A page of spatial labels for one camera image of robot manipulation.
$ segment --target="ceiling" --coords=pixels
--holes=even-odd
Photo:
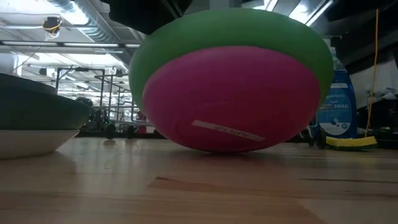
[[[74,43],[121,43],[139,45],[146,37],[121,23],[109,18],[112,9],[109,4],[100,0],[75,0],[73,4],[80,10],[66,11],[61,7],[55,7],[54,3],[70,4],[67,0],[1,0],[0,1],[0,40],[13,41],[39,41],[39,42],[74,42]],[[215,1],[221,0],[193,0],[185,14],[212,9]],[[261,7],[264,3],[275,2],[275,0],[231,0],[229,3],[240,7]],[[327,0],[278,0],[273,11],[293,17],[303,23],[314,11]],[[44,31],[42,24],[48,17],[62,18],[59,34],[49,35]],[[374,14],[364,11],[349,19],[340,19],[329,22],[322,14],[311,27],[325,37],[339,36],[349,32],[352,28],[373,19]],[[101,31],[106,36],[106,41],[96,39],[90,34],[91,30]],[[56,77],[57,68],[100,68],[105,69],[106,74],[114,73],[115,69],[121,69],[127,73],[129,61],[134,54],[135,48],[128,49],[102,49],[101,47],[31,47],[29,45],[0,45],[0,55],[17,55],[20,75],[49,85],[55,85],[52,81]],[[45,69],[46,75],[40,72]],[[101,84],[98,83],[96,75],[100,72],[76,72],[71,70],[59,85],[60,95],[70,98],[86,96],[91,98],[95,104],[99,103],[98,92]],[[127,76],[115,78],[120,86],[128,91]],[[113,95],[117,95],[117,89],[113,88]],[[132,101],[128,93],[123,96],[126,101]]]

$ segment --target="white bowl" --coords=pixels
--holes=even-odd
[[[75,137],[79,130],[25,131],[0,130],[0,159],[48,154]]]

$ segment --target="bowl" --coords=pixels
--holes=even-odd
[[[79,130],[0,130],[0,159],[48,154],[78,133]]]
[[[57,94],[57,89],[39,82],[35,82],[26,78],[17,77],[14,75],[6,75],[0,73],[0,88],[8,86],[23,90],[37,91],[51,95]]]
[[[90,107],[58,95],[2,86],[0,130],[77,130]]]

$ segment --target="wooden floor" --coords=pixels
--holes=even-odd
[[[281,144],[214,155],[166,140],[72,139],[0,161],[0,223],[398,223],[398,151]]]

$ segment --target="pink base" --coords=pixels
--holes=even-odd
[[[319,94],[314,74],[289,56],[217,47],[158,69],[145,85],[143,102],[149,121],[176,143],[245,152],[295,136],[313,118]]]

